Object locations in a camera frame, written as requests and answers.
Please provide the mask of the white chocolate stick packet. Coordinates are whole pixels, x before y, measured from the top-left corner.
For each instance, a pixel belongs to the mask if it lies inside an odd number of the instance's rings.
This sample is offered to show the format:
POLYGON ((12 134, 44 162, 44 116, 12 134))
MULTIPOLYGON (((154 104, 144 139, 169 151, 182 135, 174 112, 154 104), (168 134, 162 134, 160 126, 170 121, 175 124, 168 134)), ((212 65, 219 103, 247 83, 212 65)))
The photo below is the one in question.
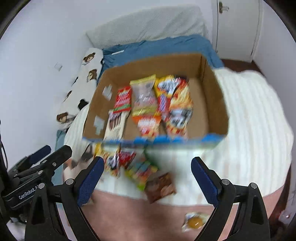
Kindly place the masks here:
POLYGON ((115 113, 113 109, 108 112, 108 121, 105 129, 104 140, 121 140, 125 130, 125 122, 130 115, 129 111, 115 113))

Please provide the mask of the red crown snack packet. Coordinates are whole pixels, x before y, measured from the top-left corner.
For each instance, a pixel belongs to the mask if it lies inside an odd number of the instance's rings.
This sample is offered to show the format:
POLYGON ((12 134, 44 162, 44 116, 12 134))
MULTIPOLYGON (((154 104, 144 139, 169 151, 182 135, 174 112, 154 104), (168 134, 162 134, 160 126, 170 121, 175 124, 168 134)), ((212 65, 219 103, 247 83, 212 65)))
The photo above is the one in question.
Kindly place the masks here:
POLYGON ((117 91, 113 112, 121 113, 124 111, 130 111, 132 108, 131 100, 132 88, 130 86, 119 89, 117 91))

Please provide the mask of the clear yellow-edged snack bag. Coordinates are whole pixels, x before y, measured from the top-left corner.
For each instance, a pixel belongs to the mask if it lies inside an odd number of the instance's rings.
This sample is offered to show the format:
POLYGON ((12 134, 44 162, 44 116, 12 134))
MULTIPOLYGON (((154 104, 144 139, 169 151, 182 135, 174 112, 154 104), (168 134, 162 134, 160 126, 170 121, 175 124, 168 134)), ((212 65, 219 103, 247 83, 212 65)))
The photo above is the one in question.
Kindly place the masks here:
POLYGON ((133 94, 132 116, 155 115, 158 101, 153 91, 156 75, 130 81, 133 94))

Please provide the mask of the yellow Korean cheese noodle pack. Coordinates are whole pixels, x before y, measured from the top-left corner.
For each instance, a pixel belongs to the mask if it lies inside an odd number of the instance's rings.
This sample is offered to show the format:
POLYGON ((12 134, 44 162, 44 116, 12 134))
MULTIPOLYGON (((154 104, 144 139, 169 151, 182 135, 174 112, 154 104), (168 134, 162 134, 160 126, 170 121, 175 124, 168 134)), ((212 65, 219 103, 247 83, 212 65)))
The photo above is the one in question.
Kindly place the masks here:
POLYGON ((154 90, 158 99, 157 113, 163 121, 169 119, 172 110, 193 108, 187 78, 175 75, 158 78, 154 83, 154 90))

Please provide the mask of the clear packet with brown egg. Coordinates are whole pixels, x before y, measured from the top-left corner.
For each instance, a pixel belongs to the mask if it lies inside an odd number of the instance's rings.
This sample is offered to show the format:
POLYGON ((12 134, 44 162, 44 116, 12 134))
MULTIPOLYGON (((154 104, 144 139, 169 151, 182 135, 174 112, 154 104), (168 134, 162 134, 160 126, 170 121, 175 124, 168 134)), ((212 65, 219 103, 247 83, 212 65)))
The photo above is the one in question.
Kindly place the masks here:
POLYGON ((202 212, 189 212, 185 214, 184 224, 181 228, 182 232, 189 230, 198 230, 202 228, 208 221, 210 215, 202 212))

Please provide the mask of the striped pink cat blanket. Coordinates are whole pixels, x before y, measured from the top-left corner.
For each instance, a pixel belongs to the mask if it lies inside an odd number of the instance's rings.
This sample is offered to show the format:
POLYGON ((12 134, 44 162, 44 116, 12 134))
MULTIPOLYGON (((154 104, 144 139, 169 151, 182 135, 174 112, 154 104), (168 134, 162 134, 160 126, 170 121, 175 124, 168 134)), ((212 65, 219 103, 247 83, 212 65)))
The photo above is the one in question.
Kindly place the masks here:
POLYGON ((110 153, 129 148, 140 157, 146 151, 158 166, 157 176, 170 173, 176 187, 175 194, 149 203, 124 172, 116 177, 104 171, 92 191, 93 201, 82 206, 100 240, 194 240, 199 230, 182 232, 185 214, 213 211, 191 172, 195 157, 234 185, 257 184, 264 197, 284 185, 294 135, 278 95, 264 76, 256 71, 212 68, 196 57, 187 56, 185 61, 180 64, 171 59, 163 64, 147 60, 106 70, 90 104, 65 135, 72 161, 79 161, 86 148, 97 143, 110 153), (152 75, 188 78, 193 114, 187 137, 171 138, 161 126, 154 139, 142 138, 129 116, 122 139, 107 142, 108 111, 118 89, 152 75))

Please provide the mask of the yellow panda snack bag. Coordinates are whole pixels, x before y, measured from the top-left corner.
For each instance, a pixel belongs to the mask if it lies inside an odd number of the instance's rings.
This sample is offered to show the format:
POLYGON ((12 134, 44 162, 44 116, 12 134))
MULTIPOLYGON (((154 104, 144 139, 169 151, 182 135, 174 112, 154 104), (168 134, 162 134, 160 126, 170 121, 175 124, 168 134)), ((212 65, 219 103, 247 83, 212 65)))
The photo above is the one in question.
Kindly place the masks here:
POLYGON ((116 178, 120 175, 119 151, 120 147, 114 151, 107 151, 103 148, 102 143, 97 143, 94 151, 95 156, 100 156, 104 160, 104 170, 116 178))

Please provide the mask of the small red snack packet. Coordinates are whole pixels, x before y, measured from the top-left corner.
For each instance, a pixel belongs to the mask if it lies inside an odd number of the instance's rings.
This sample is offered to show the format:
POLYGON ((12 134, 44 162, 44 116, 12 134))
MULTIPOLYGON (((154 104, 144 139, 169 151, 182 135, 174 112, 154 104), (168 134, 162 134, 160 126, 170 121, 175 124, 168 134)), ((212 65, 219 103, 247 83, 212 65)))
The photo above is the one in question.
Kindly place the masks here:
POLYGON ((136 156, 135 151, 121 149, 119 152, 119 164, 121 167, 127 169, 136 156))

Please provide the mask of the white bear print pillow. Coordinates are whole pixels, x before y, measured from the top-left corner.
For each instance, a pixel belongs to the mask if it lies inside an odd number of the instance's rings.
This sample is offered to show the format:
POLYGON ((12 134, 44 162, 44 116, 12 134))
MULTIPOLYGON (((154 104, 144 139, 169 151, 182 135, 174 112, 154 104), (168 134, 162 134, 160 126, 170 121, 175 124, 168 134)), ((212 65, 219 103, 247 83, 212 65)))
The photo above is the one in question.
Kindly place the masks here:
POLYGON ((75 117, 92 100, 102 69, 103 51, 89 48, 82 59, 78 74, 57 112, 58 129, 66 131, 75 117))

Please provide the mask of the brown cake snack packet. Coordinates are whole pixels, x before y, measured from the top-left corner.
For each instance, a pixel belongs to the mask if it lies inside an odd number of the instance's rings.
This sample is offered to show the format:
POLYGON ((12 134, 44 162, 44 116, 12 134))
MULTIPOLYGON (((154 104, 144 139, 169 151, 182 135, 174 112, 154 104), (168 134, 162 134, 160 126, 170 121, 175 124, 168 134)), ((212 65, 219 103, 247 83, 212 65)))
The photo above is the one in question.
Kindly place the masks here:
POLYGON ((149 203, 154 203, 164 197, 177 193, 170 173, 165 173, 153 180, 147 181, 144 192, 149 203))

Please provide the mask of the colourful candy bag green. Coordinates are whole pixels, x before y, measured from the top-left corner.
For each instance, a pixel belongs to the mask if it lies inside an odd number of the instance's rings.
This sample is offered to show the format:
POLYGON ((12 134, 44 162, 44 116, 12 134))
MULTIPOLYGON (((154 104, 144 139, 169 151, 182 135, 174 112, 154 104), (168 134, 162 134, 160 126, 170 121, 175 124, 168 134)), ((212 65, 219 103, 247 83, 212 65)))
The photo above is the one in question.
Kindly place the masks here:
POLYGON ((151 175, 157 173, 158 170, 158 165, 144 149, 143 152, 136 153, 136 156, 126 168, 125 174, 140 191, 144 191, 148 179, 151 175))

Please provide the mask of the open cardboard milk box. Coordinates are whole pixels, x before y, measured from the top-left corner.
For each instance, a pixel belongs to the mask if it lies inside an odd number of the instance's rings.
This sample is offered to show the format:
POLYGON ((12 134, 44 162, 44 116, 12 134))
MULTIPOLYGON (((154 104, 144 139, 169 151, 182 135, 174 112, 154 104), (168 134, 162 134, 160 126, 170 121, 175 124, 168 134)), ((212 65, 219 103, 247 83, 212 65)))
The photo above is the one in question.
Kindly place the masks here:
POLYGON ((124 146, 172 143, 217 144, 226 137, 228 129, 229 117, 224 96, 207 59, 201 54, 174 54, 145 58, 104 71, 90 103, 82 135, 83 138, 93 142, 103 141, 124 146), (117 91, 130 86, 132 80, 154 74, 156 79, 175 75, 189 80, 193 113, 187 124, 187 138, 170 138, 166 131, 166 121, 163 120, 161 120, 157 137, 154 139, 142 138, 132 119, 131 108, 125 122, 122 139, 104 140, 108 112, 114 109, 117 91))

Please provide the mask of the blue bed sheet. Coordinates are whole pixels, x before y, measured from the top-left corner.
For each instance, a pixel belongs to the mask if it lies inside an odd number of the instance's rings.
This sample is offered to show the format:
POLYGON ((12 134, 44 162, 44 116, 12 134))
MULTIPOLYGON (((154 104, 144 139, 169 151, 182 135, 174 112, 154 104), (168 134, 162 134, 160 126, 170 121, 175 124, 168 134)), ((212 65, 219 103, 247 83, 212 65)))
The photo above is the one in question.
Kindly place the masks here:
MULTIPOLYGON (((101 50, 103 51, 103 60, 99 78, 102 76, 103 72, 109 68, 122 66, 131 61, 143 58, 166 54, 201 53, 207 59, 211 67, 215 69, 224 67, 222 60, 212 48, 210 41, 198 34, 165 38, 156 41, 141 41, 125 45, 115 45, 101 50)), ((58 129, 56 148, 60 148, 64 144, 67 130, 61 131, 58 129)))

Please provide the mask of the white door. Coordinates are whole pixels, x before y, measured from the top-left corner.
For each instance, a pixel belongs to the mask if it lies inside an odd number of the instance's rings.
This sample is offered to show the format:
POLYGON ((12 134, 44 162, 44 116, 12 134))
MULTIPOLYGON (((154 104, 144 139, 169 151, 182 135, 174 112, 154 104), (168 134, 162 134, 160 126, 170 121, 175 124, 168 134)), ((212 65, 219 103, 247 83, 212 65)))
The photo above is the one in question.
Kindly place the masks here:
POLYGON ((221 59, 251 62, 259 39, 262 22, 262 1, 221 0, 229 11, 219 13, 212 1, 212 45, 221 59))

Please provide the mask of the white wall socket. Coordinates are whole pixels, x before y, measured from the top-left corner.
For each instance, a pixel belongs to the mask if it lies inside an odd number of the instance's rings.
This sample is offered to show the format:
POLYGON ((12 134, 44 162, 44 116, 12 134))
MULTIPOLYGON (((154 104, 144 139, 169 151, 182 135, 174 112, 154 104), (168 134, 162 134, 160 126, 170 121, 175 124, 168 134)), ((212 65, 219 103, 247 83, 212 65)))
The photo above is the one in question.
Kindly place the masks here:
POLYGON ((59 62, 54 65, 54 69, 56 69, 57 71, 61 71, 62 67, 63 65, 59 62))

